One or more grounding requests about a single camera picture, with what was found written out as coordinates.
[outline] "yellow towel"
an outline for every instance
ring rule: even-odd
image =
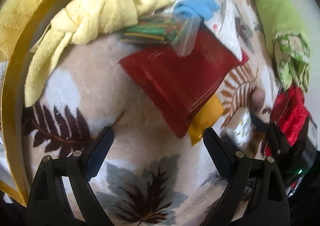
[[[207,127],[212,127],[223,114],[223,111],[221,102],[214,94],[194,117],[188,129],[192,145],[201,141],[204,130]]]
[[[25,105],[32,106],[57,65],[67,44],[85,44],[98,33],[109,33],[138,23],[175,0],[73,0],[51,21],[51,28],[36,47],[25,83]]]
[[[7,0],[0,10],[0,62],[9,60],[14,47],[38,8],[40,0]]]

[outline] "brown fern print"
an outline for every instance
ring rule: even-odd
[[[229,72],[229,76],[224,80],[225,89],[221,91],[225,97],[222,115],[226,116],[221,128],[228,124],[239,107],[250,107],[251,94],[257,87],[257,76],[258,70],[254,76],[248,64],[240,65]]]
[[[116,206],[124,213],[116,214],[118,217],[127,222],[139,222],[138,225],[142,222],[158,224],[167,219],[166,216],[168,214],[164,210],[171,206],[172,202],[160,206],[160,203],[164,198],[164,195],[162,194],[164,190],[163,184],[168,179],[164,176],[166,172],[161,173],[160,168],[158,168],[158,173],[156,175],[154,173],[151,174],[152,183],[148,183],[146,197],[136,186],[130,190],[121,187],[132,202],[127,202],[131,209]]]
[[[68,106],[64,108],[64,116],[53,109],[52,114],[45,105],[36,102],[32,108],[29,108],[28,121],[24,135],[37,130],[33,147],[38,147],[46,140],[50,143],[45,147],[44,152],[51,152],[60,149],[59,157],[67,157],[75,150],[83,150],[93,140],[90,136],[88,124],[82,113],[77,109],[74,117]]]

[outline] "green towel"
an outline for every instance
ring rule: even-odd
[[[294,81],[303,92],[307,92],[310,49],[299,13],[290,0],[255,0],[255,3],[267,50],[276,60],[284,89]]]

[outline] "red fabric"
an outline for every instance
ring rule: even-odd
[[[123,58],[120,64],[182,138],[229,70],[248,60],[243,52],[240,63],[211,32],[200,29],[188,56],[177,56],[169,46],[153,46]]]
[[[299,87],[291,85],[286,92],[279,94],[276,98],[271,116],[274,113],[282,113],[277,125],[287,137],[289,145],[292,146],[297,141],[303,124],[309,115],[308,110],[304,107],[304,95],[302,90]],[[265,149],[265,155],[271,156],[271,151],[268,146]]]

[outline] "small box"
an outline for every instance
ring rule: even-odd
[[[248,108],[238,108],[226,126],[226,133],[244,151],[252,138],[252,123]]]

